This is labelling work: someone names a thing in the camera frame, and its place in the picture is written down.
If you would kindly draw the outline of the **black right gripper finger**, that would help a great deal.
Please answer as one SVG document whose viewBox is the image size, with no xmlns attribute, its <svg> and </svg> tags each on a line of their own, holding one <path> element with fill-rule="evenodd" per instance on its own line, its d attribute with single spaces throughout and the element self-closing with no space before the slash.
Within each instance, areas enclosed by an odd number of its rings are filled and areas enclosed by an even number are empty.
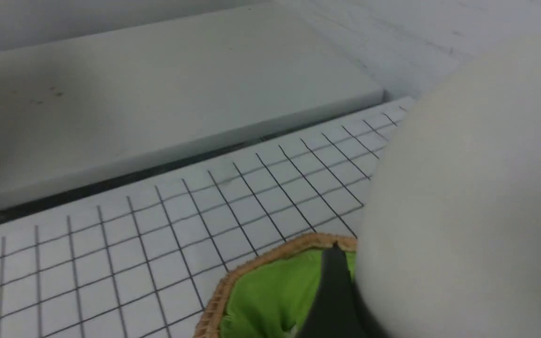
<svg viewBox="0 0 541 338">
<path fill-rule="evenodd" d="M 321 255 L 321 278 L 313 304 L 295 335 L 297 338 L 386 338 L 359 297 L 348 269 L 345 251 L 338 244 Z"/>
</svg>

